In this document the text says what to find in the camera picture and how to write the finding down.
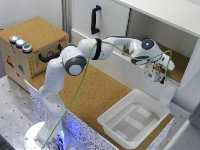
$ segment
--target brown countertop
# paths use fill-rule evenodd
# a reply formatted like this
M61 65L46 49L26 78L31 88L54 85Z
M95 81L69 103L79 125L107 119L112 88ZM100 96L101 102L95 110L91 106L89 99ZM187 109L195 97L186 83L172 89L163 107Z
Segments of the brown countertop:
M65 75L63 90L59 92L66 108L69 106L80 82L83 73L79 76ZM39 89L44 84L45 72L31 79L29 82ZM85 81L76 97L70 111L92 127L95 131L123 150L120 145L109 138L103 131L102 126L97 122L97 118L121 100L131 89L119 83L115 79L89 65ZM165 126L171 121L173 115L168 115L161 124L140 144L137 150L146 149L150 143L159 135Z

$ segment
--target plastic bin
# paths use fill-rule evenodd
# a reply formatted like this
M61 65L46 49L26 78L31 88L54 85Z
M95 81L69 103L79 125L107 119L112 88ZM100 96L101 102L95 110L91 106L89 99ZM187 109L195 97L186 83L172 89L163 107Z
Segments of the plastic bin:
M169 113L169 108L134 89L97 121L105 133L122 147L135 149Z

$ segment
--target white cabinet door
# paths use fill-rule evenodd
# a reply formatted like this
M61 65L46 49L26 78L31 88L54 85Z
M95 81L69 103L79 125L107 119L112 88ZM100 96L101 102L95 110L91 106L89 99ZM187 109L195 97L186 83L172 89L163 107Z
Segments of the white cabinet door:
M91 34L91 15L96 5L96 28L99 33ZM88 38L104 39L108 36L125 36L130 9L113 0L74 0L72 28Z

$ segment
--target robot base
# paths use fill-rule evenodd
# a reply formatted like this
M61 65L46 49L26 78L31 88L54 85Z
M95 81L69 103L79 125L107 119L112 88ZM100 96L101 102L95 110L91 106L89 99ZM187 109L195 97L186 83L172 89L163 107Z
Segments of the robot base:
M44 125L44 122L37 123L33 125L25 134L24 138L24 149L25 150L41 150L41 147L39 147L35 142L35 137L38 134L39 130ZM65 140L65 145L68 147L70 139L68 138Z

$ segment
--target white robotic arm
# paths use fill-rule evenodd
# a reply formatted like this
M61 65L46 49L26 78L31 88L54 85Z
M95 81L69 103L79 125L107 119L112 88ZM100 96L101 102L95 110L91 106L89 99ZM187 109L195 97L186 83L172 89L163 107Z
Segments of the white robotic arm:
M40 147L42 147L48 139L57 122L65 113L66 109L64 103L58 95L58 92L63 88L65 73L67 72L72 76L79 75L87 64L87 59L89 59L90 52L95 43L97 43L97 45L94 47L90 57L93 60L105 60L111 56L114 46L104 42L127 46L130 55L138 59L151 58L162 53L153 40L142 40L138 37L108 37L102 41L99 39L84 39L80 41L78 47L69 44L63 48L59 58L49 61L46 70L45 84L39 89L40 99L47 110L45 124L36 137L37 144ZM162 56L150 59L149 62L157 62L159 65L166 68L166 62L168 62L168 60L169 57L163 54ZM132 63L136 65L145 64L146 62L147 60L139 61L132 59ZM170 61L169 69L173 70L173 68L174 64ZM62 124L59 124L50 140L60 137L62 129Z

